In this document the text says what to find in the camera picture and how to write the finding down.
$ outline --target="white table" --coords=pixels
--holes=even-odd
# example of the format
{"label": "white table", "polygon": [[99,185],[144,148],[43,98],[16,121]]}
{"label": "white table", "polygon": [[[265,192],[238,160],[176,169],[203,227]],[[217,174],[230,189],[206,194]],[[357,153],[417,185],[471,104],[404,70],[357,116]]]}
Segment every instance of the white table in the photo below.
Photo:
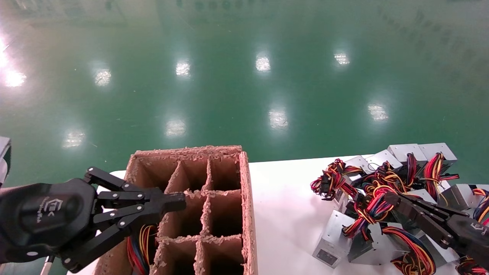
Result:
{"label": "white table", "polygon": [[[401,275],[391,264],[369,266],[344,261],[332,269],[312,257],[333,202],[322,201],[311,191],[310,183],[337,158],[249,164],[259,275]],[[349,160],[352,156],[339,158]],[[124,178],[125,171],[111,174]],[[94,268],[92,263],[78,274],[91,275]],[[453,264],[447,264],[438,268],[437,274],[457,272]]]}

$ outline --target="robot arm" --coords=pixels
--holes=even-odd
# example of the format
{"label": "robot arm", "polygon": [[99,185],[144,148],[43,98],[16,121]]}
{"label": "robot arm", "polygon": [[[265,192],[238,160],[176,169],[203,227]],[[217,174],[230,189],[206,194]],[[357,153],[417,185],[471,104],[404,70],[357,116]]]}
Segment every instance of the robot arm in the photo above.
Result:
{"label": "robot arm", "polygon": [[419,200],[403,194],[387,193],[385,201],[411,220],[442,248],[453,248],[456,252],[474,259],[481,267],[489,270],[488,227],[467,213]]}
{"label": "robot arm", "polygon": [[[91,184],[110,191],[97,195]],[[56,256],[76,273],[143,225],[185,207],[182,193],[142,189],[95,167],[83,179],[2,188],[0,263]]]}

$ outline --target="cardboard box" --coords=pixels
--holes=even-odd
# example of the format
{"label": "cardboard box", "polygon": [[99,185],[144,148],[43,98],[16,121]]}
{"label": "cardboard box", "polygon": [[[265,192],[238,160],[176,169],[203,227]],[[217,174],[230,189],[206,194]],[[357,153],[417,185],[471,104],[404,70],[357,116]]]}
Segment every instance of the cardboard box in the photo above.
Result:
{"label": "cardboard box", "polygon": [[[151,275],[258,274],[248,157],[240,146],[137,151],[126,181],[184,192],[187,208],[158,226]],[[131,275],[126,240],[100,257],[95,275]]]}

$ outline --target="power supply unit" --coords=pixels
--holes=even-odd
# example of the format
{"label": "power supply unit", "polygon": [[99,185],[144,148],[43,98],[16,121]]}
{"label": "power supply unit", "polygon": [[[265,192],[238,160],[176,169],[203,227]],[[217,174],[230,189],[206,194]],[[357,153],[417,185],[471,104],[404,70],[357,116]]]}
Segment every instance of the power supply unit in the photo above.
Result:
{"label": "power supply unit", "polygon": [[354,221],[353,218],[333,210],[312,255],[332,268],[338,266],[352,246],[352,240],[343,236],[341,230]]}
{"label": "power supply unit", "polygon": [[[387,223],[387,226],[402,228],[398,223]],[[361,234],[353,238],[348,261],[355,264],[381,265],[409,253],[408,246],[390,235],[382,234],[379,224],[369,225],[372,241],[365,241]]]}
{"label": "power supply unit", "polygon": [[375,172],[375,169],[369,167],[369,163],[362,156],[353,157],[352,159],[345,161],[345,164],[346,166],[351,165],[351,166],[360,167],[364,172],[363,174],[354,173],[348,175],[353,185],[360,182],[363,176],[370,175]]}
{"label": "power supply unit", "polygon": [[387,151],[402,163],[402,168],[398,171],[398,174],[400,175],[407,175],[407,154],[409,153],[413,154],[416,159],[416,175],[424,170],[424,166],[428,162],[416,143],[389,145]]}
{"label": "power supply unit", "polygon": [[[350,177],[347,175],[343,175],[343,178],[345,179],[345,184],[352,185],[352,181],[350,180]],[[345,201],[345,198],[347,198],[348,195],[345,194],[341,189],[336,190],[336,193],[334,194],[333,201],[336,203],[335,209],[339,209],[342,205],[342,203]]]}
{"label": "power supply unit", "polygon": [[475,195],[469,184],[456,184],[442,192],[448,202],[448,207],[456,210],[476,208],[483,196]]}
{"label": "power supply unit", "polygon": [[368,162],[368,167],[371,170],[377,170],[386,161],[392,166],[394,172],[399,171],[402,168],[402,164],[394,157],[389,151],[382,150],[375,155],[372,155],[365,159]]}
{"label": "power supply unit", "polygon": [[[457,157],[444,142],[420,144],[419,147],[428,161],[430,161],[430,159],[432,159],[436,153],[443,153],[444,160],[440,170],[440,175],[444,174],[457,161]],[[420,173],[418,177],[424,178],[424,171]]]}

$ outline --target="floor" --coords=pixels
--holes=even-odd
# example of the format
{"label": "floor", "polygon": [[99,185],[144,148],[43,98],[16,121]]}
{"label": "floor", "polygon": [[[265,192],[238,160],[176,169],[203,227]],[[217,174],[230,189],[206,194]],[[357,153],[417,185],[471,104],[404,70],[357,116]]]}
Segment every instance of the floor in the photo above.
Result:
{"label": "floor", "polygon": [[[450,146],[463,182],[487,183],[488,10],[480,0],[0,0],[7,186],[124,169],[135,150],[241,144],[250,161],[269,161],[429,142]],[[51,274],[64,274],[59,262]]]}

